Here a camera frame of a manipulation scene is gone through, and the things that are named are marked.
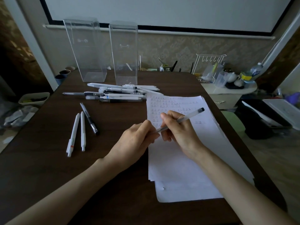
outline drawer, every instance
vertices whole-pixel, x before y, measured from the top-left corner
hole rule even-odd
[[[209,95],[219,109],[230,109],[242,95]]]

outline right hand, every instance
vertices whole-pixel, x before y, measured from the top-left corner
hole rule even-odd
[[[190,120],[177,123],[178,118],[184,117],[181,113],[169,110],[168,114],[161,113],[161,127],[167,125],[169,129],[161,132],[164,141],[174,140],[182,149],[183,153],[190,159],[195,159],[199,150],[206,148],[198,138]]]

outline wire rack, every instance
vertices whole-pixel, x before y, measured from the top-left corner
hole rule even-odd
[[[200,54],[196,54],[196,55],[197,58],[192,69],[192,74],[195,73],[199,60],[202,60],[202,62],[221,63],[223,61],[223,58],[227,56],[227,55],[200,55]],[[198,81],[202,84],[213,84],[216,80],[215,75],[216,74],[212,76],[212,80],[210,81],[205,81],[203,79],[198,79]]]

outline stack of paper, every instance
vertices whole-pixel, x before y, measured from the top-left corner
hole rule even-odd
[[[205,111],[190,121],[202,143],[253,184],[253,174],[217,124],[204,98],[147,94],[148,120],[156,128],[160,128],[162,123],[162,112],[174,110],[186,115],[201,107]],[[187,158],[173,141],[164,142],[160,137],[149,146],[148,153],[148,178],[155,182],[159,202],[222,197],[200,167]]]

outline clear acrylic box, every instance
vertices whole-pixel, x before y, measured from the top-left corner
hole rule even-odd
[[[113,21],[109,29],[116,85],[137,85],[137,23]]]
[[[96,18],[64,19],[64,24],[83,82],[104,82],[106,61]]]

